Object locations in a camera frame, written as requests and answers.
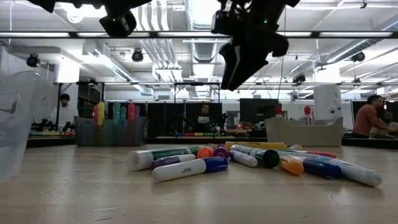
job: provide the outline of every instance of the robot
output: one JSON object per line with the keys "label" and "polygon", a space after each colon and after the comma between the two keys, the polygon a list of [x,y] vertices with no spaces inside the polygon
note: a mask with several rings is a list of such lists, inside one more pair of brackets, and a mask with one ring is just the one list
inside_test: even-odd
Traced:
{"label": "robot", "polygon": [[[105,7],[107,16],[99,22],[111,37],[127,37],[137,26],[130,9],[151,0],[29,0],[48,12],[53,12],[56,2],[69,2],[76,8],[91,4]],[[287,53],[287,39],[276,33],[277,21],[286,6],[295,7],[300,0],[217,0],[221,9],[214,16],[214,34],[231,36],[230,42],[220,48],[225,59],[221,87],[235,90],[260,68],[267,65],[269,53],[281,57]]]}

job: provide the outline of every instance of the white marker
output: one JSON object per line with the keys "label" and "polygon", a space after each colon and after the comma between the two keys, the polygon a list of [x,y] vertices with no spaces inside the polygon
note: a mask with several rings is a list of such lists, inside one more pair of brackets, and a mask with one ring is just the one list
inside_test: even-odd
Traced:
{"label": "white marker", "polygon": [[151,177],[154,182],[188,177],[191,175],[202,174],[204,172],[218,172],[228,168],[228,160],[224,157],[209,157],[195,159],[192,161],[181,162],[167,166],[155,168]]}
{"label": "white marker", "polygon": [[348,162],[341,161],[339,159],[333,159],[326,156],[315,156],[313,159],[326,162],[332,165],[340,166],[341,171],[343,171],[343,176],[358,181],[362,184],[369,186],[380,185],[383,181],[381,175],[371,169],[360,167]]}
{"label": "white marker", "polygon": [[256,167],[258,162],[257,159],[254,157],[251,157],[249,155],[246,155],[242,152],[238,152],[238,151],[229,151],[228,152],[229,157],[233,160],[236,161],[238,163],[242,163],[246,166],[249,167]]}

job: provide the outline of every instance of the fluorescent light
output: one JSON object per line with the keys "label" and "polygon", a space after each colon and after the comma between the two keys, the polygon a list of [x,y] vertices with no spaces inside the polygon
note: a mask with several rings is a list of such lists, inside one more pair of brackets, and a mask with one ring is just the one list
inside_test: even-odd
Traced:
{"label": "fluorescent light", "polygon": [[140,85],[174,85],[172,82],[140,82]]}
{"label": "fluorescent light", "polygon": [[228,43],[229,40],[198,40],[198,39],[192,39],[192,40],[182,40],[183,43],[186,44],[195,44],[195,43],[203,43],[203,44],[225,44]]}
{"label": "fluorescent light", "polygon": [[69,37],[67,32],[0,32],[0,37]]}
{"label": "fluorescent light", "polygon": [[80,37],[109,37],[105,32],[78,32]]}
{"label": "fluorescent light", "polygon": [[110,83],[105,83],[105,85],[130,85],[130,83],[110,82]]}
{"label": "fluorescent light", "polygon": [[311,32],[277,32],[279,35],[284,35],[285,37],[309,37]]}
{"label": "fluorescent light", "polygon": [[159,37],[206,37],[206,38],[229,38],[223,34],[212,34],[210,31],[188,31],[188,32],[158,32]]}
{"label": "fluorescent light", "polygon": [[389,37],[392,32],[321,32],[320,37]]}

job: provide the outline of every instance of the marker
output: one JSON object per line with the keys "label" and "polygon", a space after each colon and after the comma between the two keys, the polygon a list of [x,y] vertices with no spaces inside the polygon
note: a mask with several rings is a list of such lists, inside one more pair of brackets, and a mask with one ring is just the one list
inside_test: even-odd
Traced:
{"label": "marker", "polygon": [[257,159],[258,164],[264,165],[266,168],[274,168],[279,164],[278,152],[272,149],[256,149],[253,147],[246,147],[240,145],[231,146],[232,151],[242,152]]}
{"label": "marker", "polygon": [[301,175],[304,172],[303,164],[290,156],[281,157],[279,165],[281,168],[295,175]]}
{"label": "marker", "polygon": [[214,151],[216,150],[216,145],[210,143],[205,147],[201,148],[198,152],[198,159],[203,159],[207,157],[212,157],[214,155]]}
{"label": "marker", "polygon": [[174,149],[153,149],[143,151],[131,151],[126,158],[126,165],[130,171],[148,169],[153,161],[163,157],[193,154],[197,155],[200,147],[180,147]]}
{"label": "marker", "polygon": [[246,166],[256,167],[258,165],[256,158],[243,154],[242,152],[229,151],[228,154],[231,160],[236,161],[238,163],[242,163]]}
{"label": "marker", "polygon": [[213,152],[213,156],[229,158],[228,151],[223,146],[217,146],[217,149]]}
{"label": "marker", "polygon": [[302,149],[303,149],[303,147],[301,145],[296,144],[296,145],[290,146],[288,151],[294,151],[294,152],[298,152],[298,153],[307,153],[307,154],[316,154],[319,156],[327,156],[327,157],[334,158],[334,159],[337,158],[336,154],[332,154],[329,152],[303,151]]}
{"label": "marker", "polygon": [[155,168],[161,167],[161,166],[176,164],[179,162],[187,162],[187,161],[194,160],[196,158],[197,157],[193,154],[163,157],[163,158],[160,158],[150,164],[150,171],[154,170]]}
{"label": "marker", "polygon": [[382,176],[378,172],[365,167],[360,167],[350,164],[349,162],[341,161],[339,159],[332,159],[325,156],[316,156],[313,159],[316,161],[322,161],[328,164],[340,166],[341,170],[343,171],[343,176],[362,184],[377,186],[383,181]]}
{"label": "marker", "polygon": [[202,173],[218,172],[227,168],[227,158],[210,157],[158,167],[152,171],[150,176],[154,182],[161,182]]}
{"label": "marker", "polygon": [[269,143],[269,142],[226,142],[225,149],[227,151],[230,151],[231,147],[235,144],[240,145],[240,146],[246,146],[246,147],[255,147],[258,149],[270,149],[271,148],[271,143]]}
{"label": "marker", "polygon": [[302,153],[302,154],[314,154],[315,156],[327,156],[330,158],[336,158],[335,154],[329,153],[329,152],[316,152],[316,151],[293,151],[293,150],[279,150],[275,149],[278,152],[294,152],[294,153]]}
{"label": "marker", "polygon": [[322,162],[311,158],[295,156],[292,157],[302,162],[304,166],[304,171],[310,174],[319,175],[321,177],[327,177],[331,179],[339,179],[343,175],[340,166],[332,165],[327,162]]}

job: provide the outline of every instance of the desk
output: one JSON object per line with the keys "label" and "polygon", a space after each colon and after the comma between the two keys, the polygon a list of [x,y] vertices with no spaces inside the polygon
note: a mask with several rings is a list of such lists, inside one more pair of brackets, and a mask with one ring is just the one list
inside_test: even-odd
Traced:
{"label": "desk", "polygon": [[234,162],[153,186],[148,170],[126,170],[131,149],[175,146],[27,149],[21,174],[0,183],[1,223],[397,223],[397,151],[316,148],[378,170],[378,187]]}

